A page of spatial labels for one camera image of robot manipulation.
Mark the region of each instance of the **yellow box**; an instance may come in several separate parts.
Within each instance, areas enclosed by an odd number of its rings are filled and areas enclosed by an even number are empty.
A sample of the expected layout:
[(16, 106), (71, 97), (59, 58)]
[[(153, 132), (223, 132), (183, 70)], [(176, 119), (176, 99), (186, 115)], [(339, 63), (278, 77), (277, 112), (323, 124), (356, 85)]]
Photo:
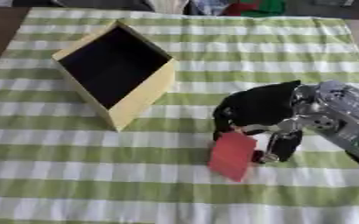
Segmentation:
[(81, 97), (117, 131), (174, 83), (175, 59), (119, 20), (53, 59)]

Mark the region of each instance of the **white stripe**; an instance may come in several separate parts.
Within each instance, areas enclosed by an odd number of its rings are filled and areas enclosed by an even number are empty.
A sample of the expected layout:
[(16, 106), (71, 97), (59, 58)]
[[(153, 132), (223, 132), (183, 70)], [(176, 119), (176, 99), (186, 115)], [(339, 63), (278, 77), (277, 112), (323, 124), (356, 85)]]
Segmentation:
[(359, 169), (291, 169), (254, 165), (249, 168), (243, 182), (238, 183), (232, 182), (217, 173), (212, 173), (206, 164), (95, 164), (82, 162), (1, 161), (0, 179), (344, 187), (359, 186)]
[[(90, 33), (101, 29), (103, 25), (83, 24), (83, 25), (34, 25), (24, 24), (18, 33)], [(193, 35), (344, 35), (349, 34), (349, 30), (344, 26), (319, 26), (319, 27), (276, 27), (257, 25), (254, 27), (246, 26), (200, 26), (200, 25), (131, 25), (134, 30), (142, 34), (193, 34)]]
[[(55, 68), (51, 59), (0, 59), (0, 69)], [(179, 61), (177, 70), (193, 72), (265, 72), (265, 73), (359, 73), (359, 62), (274, 62), (274, 61)]]
[[(73, 41), (17, 41), (8, 45), (10, 50), (60, 50)], [(357, 53), (351, 44), (270, 44), (270, 43), (225, 43), (225, 42), (154, 42), (171, 53), (180, 52), (245, 52), (245, 53)]]
[(166, 18), (166, 19), (181, 19), (181, 18), (191, 18), (194, 20), (303, 20), (309, 22), (309, 20), (337, 20), (336, 18), (316, 18), (316, 17), (242, 17), (238, 19), (238, 17), (219, 17), (216, 16), (186, 16), (179, 14), (162, 14), (162, 13), (154, 13), (154, 12), (144, 12), (144, 11), (126, 11), (126, 10), (81, 10), (81, 9), (73, 9), (73, 10), (40, 10), (33, 9), (30, 11), (28, 18)]
[(359, 224), (359, 206), (210, 205), (104, 199), (0, 198), (0, 207), (0, 219), (16, 221), (68, 221), (71, 217), (72, 221), (156, 224), (178, 223), (179, 220), (189, 224)]
[[(151, 105), (141, 118), (212, 119), (215, 106)], [(0, 102), (0, 116), (97, 116), (87, 103)]]
[[(269, 135), (254, 136), (258, 149), (266, 149)], [(90, 143), (89, 139), (102, 139)], [(0, 129), (0, 144), (36, 144), (101, 147), (158, 147), (158, 148), (207, 148), (212, 143), (212, 133), (177, 133), (157, 131), (98, 131), (59, 129)], [(342, 151), (322, 136), (304, 136), (299, 151)]]
[[(167, 93), (180, 94), (233, 94), (272, 83), (225, 81), (176, 81)], [(347, 83), (359, 88), (359, 83)], [(64, 80), (0, 79), (0, 90), (74, 91)]]

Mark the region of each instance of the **table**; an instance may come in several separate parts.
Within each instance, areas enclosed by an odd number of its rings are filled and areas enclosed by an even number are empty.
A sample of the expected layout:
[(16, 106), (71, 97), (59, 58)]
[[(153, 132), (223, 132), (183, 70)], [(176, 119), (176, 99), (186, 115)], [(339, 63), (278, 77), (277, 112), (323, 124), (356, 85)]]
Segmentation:
[[(170, 92), (120, 134), (100, 125), (50, 60), (113, 18), (180, 63)], [(25, 24), (0, 60), (1, 219), (359, 223), (359, 165), (320, 136), (239, 185), (205, 166), (210, 114), (225, 95), (293, 79), (359, 86), (359, 52), (341, 20), (34, 9)]]

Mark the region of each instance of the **green striped tablecloth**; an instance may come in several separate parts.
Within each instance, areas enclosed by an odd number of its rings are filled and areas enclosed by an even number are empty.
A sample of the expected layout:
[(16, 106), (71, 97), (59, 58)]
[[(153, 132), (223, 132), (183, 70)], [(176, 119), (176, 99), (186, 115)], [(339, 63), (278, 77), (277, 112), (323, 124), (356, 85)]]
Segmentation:
[[(179, 61), (169, 93), (122, 133), (50, 60), (114, 18)], [(359, 165), (320, 136), (242, 183), (206, 167), (222, 97), (293, 79), (359, 87), (341, 20), (34, 9), (0, 59), (0, 223), (359, 223)]]

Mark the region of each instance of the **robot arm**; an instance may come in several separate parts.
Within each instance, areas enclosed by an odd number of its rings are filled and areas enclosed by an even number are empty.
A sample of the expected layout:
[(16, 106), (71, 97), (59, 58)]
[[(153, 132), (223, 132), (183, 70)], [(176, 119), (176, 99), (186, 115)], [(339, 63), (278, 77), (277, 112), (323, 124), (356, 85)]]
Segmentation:
[(235, 93), (214, 112), (216, 140), (222, 132), (241, 129), (245, 135), (272, 133), (266, 151), (253, 161), (285, 162), (313, 130), (343, 148), (359, 163), (359, 89), (338, 81), (301, 85), (299, 80)]

